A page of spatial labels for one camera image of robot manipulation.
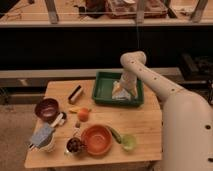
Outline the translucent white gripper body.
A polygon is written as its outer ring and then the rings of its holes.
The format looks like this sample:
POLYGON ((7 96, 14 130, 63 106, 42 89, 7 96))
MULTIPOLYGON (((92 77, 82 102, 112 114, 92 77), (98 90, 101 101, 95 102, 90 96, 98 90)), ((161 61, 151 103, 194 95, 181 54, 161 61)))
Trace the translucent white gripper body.
POLYGON ((134 98, 138 97, 137 77, 134 75, 123 74, 120 78, 121 86, 128 91, 134 98))

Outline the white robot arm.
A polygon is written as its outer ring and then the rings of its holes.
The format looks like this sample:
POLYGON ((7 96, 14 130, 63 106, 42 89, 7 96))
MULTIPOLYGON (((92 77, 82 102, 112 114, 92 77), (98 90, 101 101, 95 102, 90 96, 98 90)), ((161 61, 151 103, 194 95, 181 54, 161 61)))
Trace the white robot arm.
POLYGON ((125 53, 121 80, 139 78, 163 101, 162 171, 213 171, 213 108, 189 91, 145 66, 142 51, 125 53))

